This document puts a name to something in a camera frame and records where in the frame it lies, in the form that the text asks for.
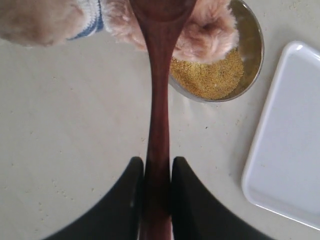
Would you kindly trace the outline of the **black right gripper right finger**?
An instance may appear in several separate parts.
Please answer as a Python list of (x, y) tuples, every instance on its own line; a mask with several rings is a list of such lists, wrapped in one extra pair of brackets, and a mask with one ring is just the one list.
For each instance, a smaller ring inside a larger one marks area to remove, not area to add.
[(270, 239), (215, 198), (181, 156), (172, 165), (171, 221), (176, 240)]

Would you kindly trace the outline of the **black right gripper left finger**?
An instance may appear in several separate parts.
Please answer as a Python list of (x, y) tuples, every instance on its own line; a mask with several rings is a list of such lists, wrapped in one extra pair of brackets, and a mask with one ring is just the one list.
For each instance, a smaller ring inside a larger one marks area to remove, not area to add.
[(130, 159), (108, 193), (83, 216), (48, 240), (136, 240), (138, 238), (144, 163)]

